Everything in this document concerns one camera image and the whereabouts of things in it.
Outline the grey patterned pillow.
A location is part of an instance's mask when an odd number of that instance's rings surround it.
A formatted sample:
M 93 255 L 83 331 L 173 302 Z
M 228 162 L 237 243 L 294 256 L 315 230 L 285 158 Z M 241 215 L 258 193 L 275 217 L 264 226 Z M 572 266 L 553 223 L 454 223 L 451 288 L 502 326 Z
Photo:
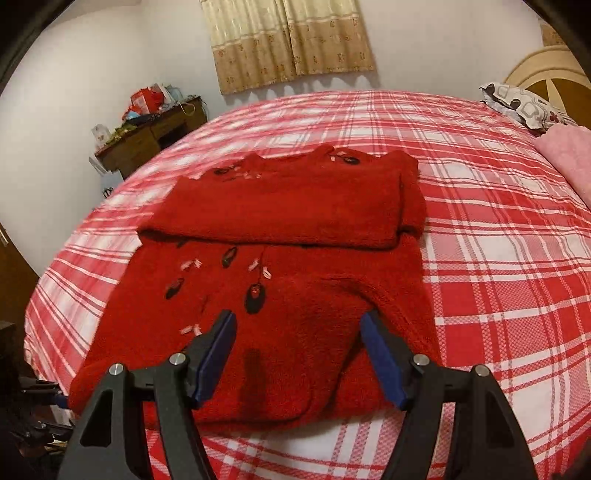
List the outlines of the grey patterned pillow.
M 530 131 L 544 133 L 554 125 L 577 126 L 564 111 L 529 90 L 499 82 L 486 83 L 479 90 L 483 103 Z

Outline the red white plaid bedsheet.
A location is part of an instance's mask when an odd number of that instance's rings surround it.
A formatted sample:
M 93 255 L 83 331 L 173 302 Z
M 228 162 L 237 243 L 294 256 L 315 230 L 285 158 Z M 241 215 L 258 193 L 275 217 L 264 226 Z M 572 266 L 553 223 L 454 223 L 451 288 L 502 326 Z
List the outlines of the red white plaid bedsheet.
M 25 312 L 27 361 L 69 388 L 138 227 L 176 182 L 257 154 L 322 145 L 418 162 L 427 206 L 423 282 L 440 361 L 487 365 L 513 407 L 537 474 L 565 471 L 590 437 L 590 212 L 525 127 L 483 103 L 401 91 L 320 92 L 249 104 L 136 170 L 74 230 Z M 402 417 L 368 415 L 256 431 L 209 431 L 225 478 L 375 479 Z

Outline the beige patterned curtain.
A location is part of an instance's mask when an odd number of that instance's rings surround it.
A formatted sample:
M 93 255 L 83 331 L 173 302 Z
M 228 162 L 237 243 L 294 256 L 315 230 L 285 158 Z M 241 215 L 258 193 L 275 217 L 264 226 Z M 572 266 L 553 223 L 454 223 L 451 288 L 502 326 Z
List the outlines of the beige patterned curtain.
M 219 90 L 376 69 L 356 1 L 202 1 Z

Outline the pink fluffy blanket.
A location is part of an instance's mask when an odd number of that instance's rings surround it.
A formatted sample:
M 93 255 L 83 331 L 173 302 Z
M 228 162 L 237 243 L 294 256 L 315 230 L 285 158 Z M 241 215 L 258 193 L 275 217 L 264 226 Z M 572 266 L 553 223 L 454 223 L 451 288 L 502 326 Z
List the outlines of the pink fluffy blanket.
M 557 124 L 534 140 L 534 146 L 591 206 L 591 131 L 584 126 Z

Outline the red knitted sweater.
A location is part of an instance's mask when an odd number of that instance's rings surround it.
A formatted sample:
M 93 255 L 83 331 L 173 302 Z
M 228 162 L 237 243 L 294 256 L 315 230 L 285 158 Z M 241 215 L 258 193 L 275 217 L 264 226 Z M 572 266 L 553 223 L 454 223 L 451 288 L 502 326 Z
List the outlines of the red knitted sweater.
M 385 408 L 363 314 L 377 311 L 414 352 L 440 359 L 423 282 L 426 218 L 418 162 L 399 150 L 252 153 L 179 179 L 138 227 L 70 408 L 83 411 L 112 364 L 157 365 L 224 310 L 238 334 L 194 415 L 200 428 L 283 429 Z

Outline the red items on desk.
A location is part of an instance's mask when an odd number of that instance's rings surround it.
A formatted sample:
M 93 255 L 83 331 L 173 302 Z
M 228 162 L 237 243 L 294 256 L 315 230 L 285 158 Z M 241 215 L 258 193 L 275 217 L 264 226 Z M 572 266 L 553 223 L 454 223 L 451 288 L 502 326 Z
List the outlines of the red items on desk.
M 183 101 L 181 91 L 163 83 L 155 83 L 147 88 L 142 88 L 130 97 L 130 103 L 122 115 L 122 120 L 130 120 L 144 115 L 163 112 Z

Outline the brown wooden door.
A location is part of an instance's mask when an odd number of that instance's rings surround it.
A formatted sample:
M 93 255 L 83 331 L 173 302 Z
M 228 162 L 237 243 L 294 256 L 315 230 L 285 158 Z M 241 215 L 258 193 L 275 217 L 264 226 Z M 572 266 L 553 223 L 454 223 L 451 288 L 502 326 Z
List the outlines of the brown wooden door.
M 8 358 L 20 375 L 33 377 L 33 370 L 25 360 L 24 324 L 25 310 L 39 276 L 18 251 L 4 226 L 1 226 L 0 256 L 1 356 Z

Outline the white paper bag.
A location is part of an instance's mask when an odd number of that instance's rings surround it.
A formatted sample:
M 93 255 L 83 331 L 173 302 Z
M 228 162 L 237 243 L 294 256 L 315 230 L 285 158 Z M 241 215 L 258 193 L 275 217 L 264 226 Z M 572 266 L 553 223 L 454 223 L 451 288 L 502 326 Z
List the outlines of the white paper bag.
M 106 171 L 101 174 L 100 186 L 103 197 L 108 198 L 123 181 L 123 176 L 119 170 Z

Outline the cream wooden headboard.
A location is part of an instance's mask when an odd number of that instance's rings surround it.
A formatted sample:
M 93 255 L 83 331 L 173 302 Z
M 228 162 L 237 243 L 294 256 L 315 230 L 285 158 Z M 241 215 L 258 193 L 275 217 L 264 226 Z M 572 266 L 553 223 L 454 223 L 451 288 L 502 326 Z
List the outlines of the cream wooden headboard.
M 529 54 L 505 82 L 548 100 L 578 125 L 590 127 L 590 80 L 565 45 L 544 47 Z

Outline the dark wooden desk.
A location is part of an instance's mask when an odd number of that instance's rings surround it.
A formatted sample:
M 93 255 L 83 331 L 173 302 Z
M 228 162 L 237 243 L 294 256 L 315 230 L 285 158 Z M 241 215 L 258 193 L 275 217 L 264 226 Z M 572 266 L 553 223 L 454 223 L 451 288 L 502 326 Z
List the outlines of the dark wooden desk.
M 124 179 L 207 122 L 200 96 L 189 98 L 160 114 L 146 117 L 134 129 L 95 153 L 99 164 L 108 171 L 119 171 Z

